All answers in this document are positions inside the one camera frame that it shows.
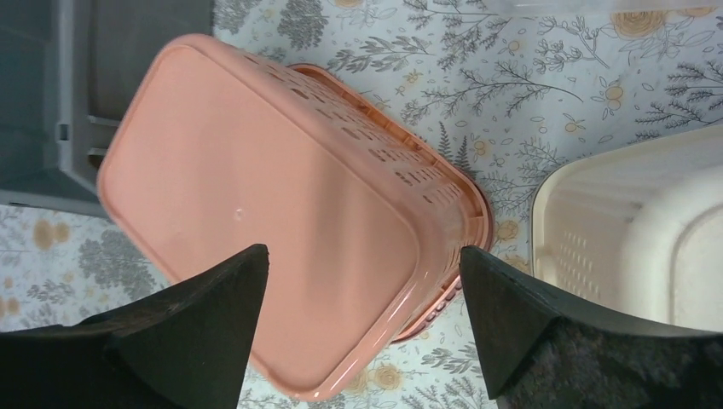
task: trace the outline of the storage bin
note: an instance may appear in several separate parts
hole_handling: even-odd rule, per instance
[[[0,205],[105,216],[97,162],[158,51],[211,0],[2,0]]]
[[[528,17],[645,12],[723,6],[721,0],[608,0],[603,2],[589,0],[574,2],[564,2],[562,0],[488,0],[485,4],[493,13]]]
[[[491,240],[475,185],[357,93],[200,35],[156,58],[99,195],[172,283],[269,247],[251,363],[300,400],[426,325],[458,290],[460,248]]]
[[[536,278],[623,313],[723,331],[723,127],[567,164],[532,215]]]

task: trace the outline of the gray container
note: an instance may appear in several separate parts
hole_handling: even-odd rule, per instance
[[[105,216],[97,165],[154,56],[211,0],[1,0],[0,205]]]

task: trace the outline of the floral pattern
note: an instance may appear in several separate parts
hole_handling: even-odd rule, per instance
[[[529,271],[535,190],[570,161],[723,120],[723,13],[507,18],[483,0],[219,0],[215,34],[325,67],[435,147],[492,199],[493,252]],[[109,222],[0,207],[0,331],[62,323],[165,279]],[[332,400],[249,368],[239,408],[491,409],[463,297],[384,350]]]

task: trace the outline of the white basket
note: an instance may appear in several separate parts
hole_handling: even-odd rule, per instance
[[[535,277],[623,313],[723,331],[723,126],[568,164],[532,215]]]

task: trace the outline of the tablecloth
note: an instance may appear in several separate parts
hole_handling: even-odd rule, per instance
[[[234,46],[325,67],[474,177],[494,254],[523,271],[551,171],[723,119],[716,9],[507,18],[482,0],[219,0],[214,18]],[[165,285],[110,222],[0,207],[0,331],[73,324]],[[495,407],[463,297],[332,400],[290,399],[247,370],[239,408],[307,407]]]

